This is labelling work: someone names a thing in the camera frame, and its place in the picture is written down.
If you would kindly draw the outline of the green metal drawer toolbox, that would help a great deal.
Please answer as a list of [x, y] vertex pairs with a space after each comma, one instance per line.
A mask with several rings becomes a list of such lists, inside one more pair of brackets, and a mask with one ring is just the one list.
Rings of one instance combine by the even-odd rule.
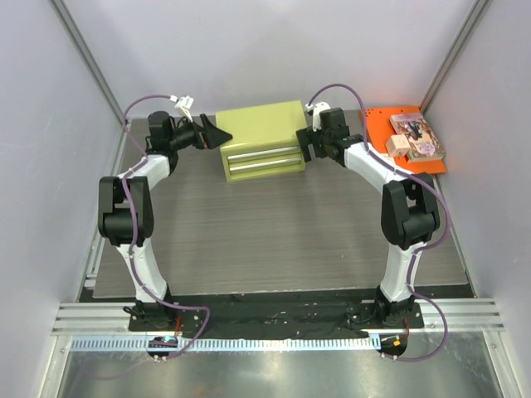
[[296, 132], [307, 127], [298, 100], [219, 111], [216, 126], [232, 135], [220, 147], [228, 182], [303, 172]]

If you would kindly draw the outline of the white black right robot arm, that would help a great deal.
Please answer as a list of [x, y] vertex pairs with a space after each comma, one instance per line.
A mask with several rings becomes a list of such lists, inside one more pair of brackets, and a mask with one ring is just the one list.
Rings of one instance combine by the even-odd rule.
[[305, 106], [312, 124], [296, 132], [306, 162], [311, 153], [357, 173], [381, 194], [380, 225], [388, 242], [385, 273], [377, 286], [374, 315], [386, 328], [413, 311], [414, 280], [422, 249], [440, 226], [431, 176], [396, 166], [359, 134], [352, 135], [344, 111], [321, 102]]

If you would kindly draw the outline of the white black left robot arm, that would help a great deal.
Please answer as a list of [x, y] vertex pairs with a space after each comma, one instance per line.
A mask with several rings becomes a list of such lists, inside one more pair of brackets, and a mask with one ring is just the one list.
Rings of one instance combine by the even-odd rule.
[[99, 181], [98, 230], [120, 253], [134, 281], [135, 303], [124, 309], [130, 316], [131, 329], [166, 331], [177, 322], [178, 308], [153, 252], [151, 191], [174, 172], [179, 151], [218, 148], [233, 136], [216, 127], [205, 114], [196, 123], [157, 111], [148, 116], [148, 127], [139, 162]]

